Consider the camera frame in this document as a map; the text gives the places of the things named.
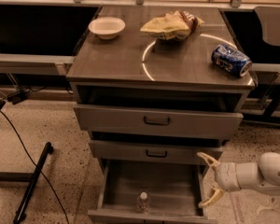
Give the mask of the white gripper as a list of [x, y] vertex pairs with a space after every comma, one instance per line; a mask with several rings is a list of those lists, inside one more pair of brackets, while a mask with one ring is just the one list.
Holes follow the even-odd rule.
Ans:
[[206, 164], [215, 171], [215, 180], [220, 186], [220, 188], [211, 187], [213, 195], [199, 202], [199, 208], [205, 208], [219, 201], [223, 197], [224, 191], [238, 191], [241, 189], [237, 180], [236, 164], [234, 162], [220, 163], [204, 152], [198, 152], [197, 156], [203, 159]]

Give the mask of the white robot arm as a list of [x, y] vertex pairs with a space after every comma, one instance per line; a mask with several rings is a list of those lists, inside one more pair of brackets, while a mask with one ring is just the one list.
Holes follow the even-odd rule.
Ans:
[[206, 153], [198, 152], [214, 171], [216, 187], [213, 195], [201, 201], [198, 206], [204, 208], [216, 203], [225, 192], [252, 189], [262, 194], [280, 196], [280, 154], [267, 152], [260, 156], [258, 162], [219, 162]]

